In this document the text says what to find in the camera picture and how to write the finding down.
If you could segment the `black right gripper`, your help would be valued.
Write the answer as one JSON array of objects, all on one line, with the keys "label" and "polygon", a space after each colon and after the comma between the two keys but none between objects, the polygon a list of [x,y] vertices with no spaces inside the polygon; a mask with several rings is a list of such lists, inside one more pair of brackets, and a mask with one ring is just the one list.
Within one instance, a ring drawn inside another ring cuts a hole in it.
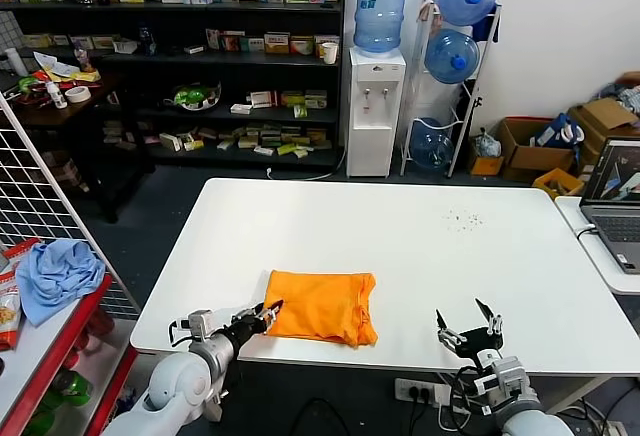
[{"label": "black right gripper", "polygon": [[437,337],[445,347],[459,358],[478,361],[479,354],[482,351],[499,351],[502,348],[503,320],[500,314],[495,314],[480,299],[476,298],[475,302],[487,321],[487,327],[457,333],[447,326],[439,310],[436,310],[436,320],[438,326]]}]

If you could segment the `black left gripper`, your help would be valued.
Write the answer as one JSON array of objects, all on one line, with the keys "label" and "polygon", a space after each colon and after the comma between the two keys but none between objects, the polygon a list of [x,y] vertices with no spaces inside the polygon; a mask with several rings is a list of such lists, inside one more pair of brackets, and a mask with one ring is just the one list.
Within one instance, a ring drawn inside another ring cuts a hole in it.
[{"label": "black left gripper", "polygon": [[224,328],[225,336],[233,345],[244,345],[254,335],[262,334],[273,326],[283,304],[284,301],[280,299],[269,306],[257,304],[241,310],[232,316],[234,321]]}]

